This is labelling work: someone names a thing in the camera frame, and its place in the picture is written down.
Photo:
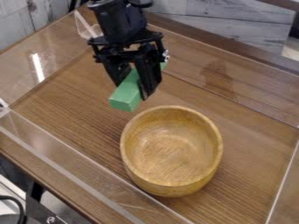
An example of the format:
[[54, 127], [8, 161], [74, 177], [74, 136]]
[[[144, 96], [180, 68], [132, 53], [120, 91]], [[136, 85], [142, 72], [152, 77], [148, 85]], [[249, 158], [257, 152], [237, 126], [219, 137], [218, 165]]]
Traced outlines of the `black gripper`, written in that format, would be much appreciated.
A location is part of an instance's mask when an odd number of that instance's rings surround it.
[[139, 75], [138, 86], [144, 101], [154, 94], [163, 80], [160, 63], [170, 59], [163, 38], [164, 35], [159, 31], [143, 29], [124, 42], [112, 43], [104, 36], [88, 40], [95, 61], [104, 65], [116, 86], [122, 84], [132, 71], [130, 63], [135, 63]]

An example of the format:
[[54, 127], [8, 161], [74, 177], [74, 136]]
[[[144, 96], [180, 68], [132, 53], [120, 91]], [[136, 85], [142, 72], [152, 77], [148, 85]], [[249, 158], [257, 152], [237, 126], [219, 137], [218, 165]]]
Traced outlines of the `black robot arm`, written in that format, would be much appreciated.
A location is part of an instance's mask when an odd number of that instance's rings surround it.
[[162, 83], [160, 65], [170, 59], [164, 35], [147, 28], [144, 9], [154, 4], [155, 0], [91, 0], [87, 4], [103, 32], [100, 37], [88, 40], [95, 61], [104, 65], [116, 86], [132, 71], [131, 65], [135, 65], [143, 100]]

